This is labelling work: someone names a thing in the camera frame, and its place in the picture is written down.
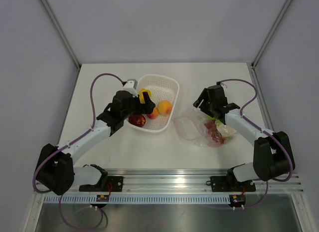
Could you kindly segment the fake orange fruit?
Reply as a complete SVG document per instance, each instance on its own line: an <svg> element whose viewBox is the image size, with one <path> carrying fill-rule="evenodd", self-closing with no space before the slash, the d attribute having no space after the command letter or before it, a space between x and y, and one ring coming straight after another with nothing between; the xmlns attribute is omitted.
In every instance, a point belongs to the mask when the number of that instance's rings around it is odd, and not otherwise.
<svg viewBox="0 0 319 232"><path fill-rule="evenodd" d="M172 104L167 100L163 100L158 103L157 109L159 114L169 115L172 110Z"/></svg>

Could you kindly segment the fake dark red apple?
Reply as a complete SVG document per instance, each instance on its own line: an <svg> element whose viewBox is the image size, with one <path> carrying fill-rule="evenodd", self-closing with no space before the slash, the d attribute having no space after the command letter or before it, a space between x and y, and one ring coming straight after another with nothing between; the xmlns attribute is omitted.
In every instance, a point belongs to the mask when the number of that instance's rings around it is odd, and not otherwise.
<svg viewBox="0 0 319 232"><path fill-rule="evenodd" d="M143 115L131 115L128 118L128 122L134 126L143 128L146 123L146 119Z"/></svg>

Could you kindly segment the clear zip top bag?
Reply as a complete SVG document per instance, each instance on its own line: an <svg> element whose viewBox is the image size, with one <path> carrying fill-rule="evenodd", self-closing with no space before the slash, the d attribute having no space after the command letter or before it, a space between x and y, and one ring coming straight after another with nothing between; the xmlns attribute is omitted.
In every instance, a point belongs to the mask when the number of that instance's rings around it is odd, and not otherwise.
<svg viewBox="0 0 319 232"><path fill-rule="evenodd" d="M218 145L211 139L204 126L204 123L211 120L216 121L217 119L191 106L173 118L172 121L179 138L184 142L192 143L199 147L213 148L229 143L231 140L225 140L224 144Z"/></svg>

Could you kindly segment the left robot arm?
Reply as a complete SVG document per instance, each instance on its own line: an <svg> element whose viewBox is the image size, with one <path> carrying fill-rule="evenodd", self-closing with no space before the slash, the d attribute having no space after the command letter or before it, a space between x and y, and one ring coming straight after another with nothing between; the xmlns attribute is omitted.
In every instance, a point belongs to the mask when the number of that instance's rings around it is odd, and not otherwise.
<svg viewBox="0 0 319 232"><path fill-rule="evenodd" d="M92 164L76 171L74 163L99 142L121 129L130 116L152 113L156 105L147 92L142 95L143 103L138 95L134 96L124 90L117 91L112 102L99 116L94 117L92 126L82 135L64 145L45 145L41 149L32 179L34 190L42 193L36 182L47 187L47 192L59 196L74 186L82 191L99 192L107 189L108 172L105 169Z"/></svg>

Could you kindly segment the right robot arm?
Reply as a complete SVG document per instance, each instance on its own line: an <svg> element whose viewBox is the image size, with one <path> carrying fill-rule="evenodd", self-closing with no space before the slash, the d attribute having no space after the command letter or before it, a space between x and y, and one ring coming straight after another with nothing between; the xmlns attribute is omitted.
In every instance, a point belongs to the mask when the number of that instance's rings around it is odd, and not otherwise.
<svg viewBox="0 0 319 232"><path fill-rule="evenodd" d="M251 121L243 114L243 108L228 102L220 84L204 88L193 106L230 126L253 146L251 163L228 169L225 176L228 188L235 191L254 180L276 181L284 174L288 175L287 180L291 178L295 162L288 135L263 129Z"/></svg>

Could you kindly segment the fake peach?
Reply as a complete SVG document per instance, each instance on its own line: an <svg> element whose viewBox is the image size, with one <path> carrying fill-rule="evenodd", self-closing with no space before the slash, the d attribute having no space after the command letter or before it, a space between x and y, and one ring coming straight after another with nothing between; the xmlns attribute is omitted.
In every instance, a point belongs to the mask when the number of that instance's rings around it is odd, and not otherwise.
<svg viewBox="0 0 319 232"><path fill-rule="evenodd" d="M147 117L151 120L155 120L159 116L159 111L155 108L151 114L147 114Z"/></svg>

